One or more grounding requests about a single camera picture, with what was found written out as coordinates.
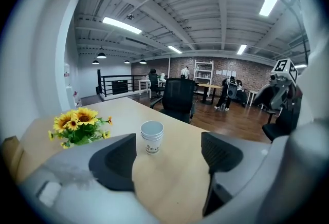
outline black metal railing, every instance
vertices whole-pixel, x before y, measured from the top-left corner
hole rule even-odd
[[[141,80],[143,75],[109,75],[101,76],[101,70],[97,70],[98,91],[104,96],[123,94],[130,91],[138,91],[138,80]],[[140,84],[140,89],[147,88],[146,83]]]

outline brick wall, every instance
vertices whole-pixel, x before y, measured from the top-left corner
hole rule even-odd
[[[162,72],[168,75],[168,60],[169,59],[159,59],[147,61],[146,64],[140,64],[139,62],[132,63],[132,75],[147,75],[150,69],[156,69],[157,74]]]
[[[227,76],[217,75],[216,70],[235,70],[236,78],[241,80],[246,90],[258,91],[264,85],[268,83],[269,75],[272,67],[259,64],[250,61],[226,59],[226,58],[213,58],[213,57],[184,57],[184,58],[172,58],[170,61],[170,77],[180,77],[180,71],[188,66],[190,70],[190,79],[193,79],[194,75],[194,61],[198,62],[210,62],[214,61],[214,74],[212,78],[212,84],[221,85],[222,80]],[[160,74],[164,72],[167,75],[168,72],[168,59],[152,60],[147,64],[133,63],[132,74],[147,74],[150,68],[157,70]],[[202,66],[202,69],[210,68],[210,66]]]

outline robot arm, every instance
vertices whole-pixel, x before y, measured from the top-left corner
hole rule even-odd
[[[279,60],[271,72],[269,84],[257,94],[255,104],[263,103],[269,109],[290,109],[296,95],[297,76],[298,71],[290,59]]]

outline sunflower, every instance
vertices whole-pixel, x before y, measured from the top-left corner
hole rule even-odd
[[[52,141],[53,140],[53,134],[51,131],[48,131],[48,136],[49,136],[49,139]]]
[[[65,127],[72,131],[78,129],[78,120],[75,118],[75,116],[72,116],[71,120],[66,123]]]
[[[102,137],[103,137],[104,139],[106,139],[106,138],[110,138],[110,136],[111,136],[111,134],[110,134],[109,131],[107,131],[107,132],[105,132],[105,133],[102,134]]]
[[[109,117],[108,117],[107,122],[108,122],[110,125],[113,125],[113,123],[112,123],[112,116],[109,116]]]
[[[61,114],[59,118],[55,118],[53,128],[59,133],[62,133],[66,128],[66,123],[71,120],[73,112],[69,111],[66,114]]]
[[[61,147],[64,148],[64,149],[68,149],[70,148],[70,144],[68,142],[61,142]]]
[[[98,121],[97,118],[95,118],[95,116],[98,114],[98,112],[96,111],[92,111],[88,108],[79,108],[78,111],[76,112],[75,116],[78,120],[78,124],[91,124],[94,125],[95,122]]]

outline ceiling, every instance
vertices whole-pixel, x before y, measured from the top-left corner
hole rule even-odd
[[[102,47],[107,55],[137,60],[176,54],[167,48],[171,45],[183,53],[236,55],[239,46],[247,44],[244,55],[251,60],[287,55],[296,64],[304,62],[300,28],[280,1],[263,17],[259,11],[264,0],[150,0],[133,12],[133,20],[127,19],[143,1],[80,0],[75,11],[79,54],[95,55]],[[301,20],[297,4],[292,8]],[[104,24],[104,17],[142,33]]]

